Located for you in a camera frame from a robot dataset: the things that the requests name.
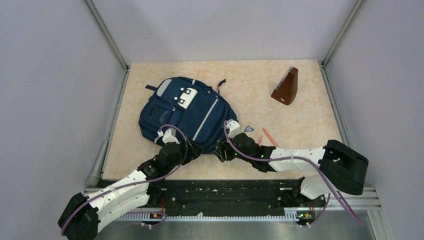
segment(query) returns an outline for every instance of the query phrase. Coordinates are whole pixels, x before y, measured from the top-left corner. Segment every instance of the beige marble tabletop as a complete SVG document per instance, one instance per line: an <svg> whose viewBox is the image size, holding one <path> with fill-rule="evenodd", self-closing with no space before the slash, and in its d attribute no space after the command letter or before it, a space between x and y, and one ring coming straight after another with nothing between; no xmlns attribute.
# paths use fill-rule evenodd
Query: beige marble tabletop
<svg viewBox="0 0 424 240"><path fill-rule="evenodd" d="M298 91L294 102L286 106L270 95L290 66L298 68ZM221 95L234 109L242 129L254 128L248 135L256 141L262 136L262 145L272 145L262 128L286 149L316 148L328 139L341 139L316 59L133 63L103 179L123 178L159 152L161 147L143 138L138 125L140 111L153 94L145 86L158 86L179 76L200 80L214 89L226 79ZM221 163L216 156L204 154L167 179L297 179L302 175L292 170L263 173L240 159Z"/></svg>

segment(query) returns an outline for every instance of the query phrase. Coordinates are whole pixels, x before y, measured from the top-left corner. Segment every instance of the brown leather case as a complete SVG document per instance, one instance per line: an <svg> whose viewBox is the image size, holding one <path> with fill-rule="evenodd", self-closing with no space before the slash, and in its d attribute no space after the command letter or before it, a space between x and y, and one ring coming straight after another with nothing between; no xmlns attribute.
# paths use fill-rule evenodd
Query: brown leather case
<svg viewBox="0 0 424 240"><path fill-rule="evenodd" d="M271 94L271 98L282 104L290 105L298 93L298 69L291 66L282 77L278 86Z"/></svg>

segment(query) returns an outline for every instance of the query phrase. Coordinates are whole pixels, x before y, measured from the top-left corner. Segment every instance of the white wall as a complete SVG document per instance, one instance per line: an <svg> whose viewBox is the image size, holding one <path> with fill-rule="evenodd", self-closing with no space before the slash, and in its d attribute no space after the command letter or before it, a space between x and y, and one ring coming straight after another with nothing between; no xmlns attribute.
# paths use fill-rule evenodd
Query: white wall
<svg viewBox="0 0 424 240"><path fill-rule="evenodd" d="M368 1L329 65L394 239L422 239L424 1Z"/></svg>
<svg viewBox="0 0 424 240"><path fill-rule="evenodd" d="M323 59L355 0L94 0L131 62Z"/></svg>
<svg viewBox="0 0 424 240"><path fill-rule="evenodd" d="M0 13L0 239L63 239L57 221L84 189L123 71L82 0Z"/></svg>

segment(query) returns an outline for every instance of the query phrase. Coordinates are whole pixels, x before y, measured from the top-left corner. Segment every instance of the gray floor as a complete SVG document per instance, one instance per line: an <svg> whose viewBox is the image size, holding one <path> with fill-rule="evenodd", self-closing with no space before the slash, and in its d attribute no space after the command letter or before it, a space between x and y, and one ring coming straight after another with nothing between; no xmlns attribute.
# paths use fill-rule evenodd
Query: gray floor
<svg viewBox="0 0 424 240"><path fill-rule="evenodd" d="M287 226L289 222L165 222L152 230L133 225L118 231L129 222L116 221L96 240L374 240L366 211L356 213L363 226L343 211L325 212L311 228Z"/></svg>

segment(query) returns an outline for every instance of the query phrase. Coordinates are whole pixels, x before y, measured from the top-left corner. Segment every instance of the backpack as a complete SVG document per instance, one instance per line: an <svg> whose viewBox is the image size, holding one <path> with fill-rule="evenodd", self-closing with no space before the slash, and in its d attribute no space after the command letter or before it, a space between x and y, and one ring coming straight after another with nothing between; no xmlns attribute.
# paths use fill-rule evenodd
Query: backpack
<svg viewBox="0 0 424 240"><path fill-rule="evenodd" d="M218 88L225 83L222 80ZM203 147L204 154L214 152L217 141L225 137L225 120L237 120L230 104L211 86L188 77L171 77L159 87L146 86L153 95L141 110L138 125L146 139L164 145L158 137L159 127L164 124L177 126L194 143ZM181 141L183 136L176 132Z"/></svg>

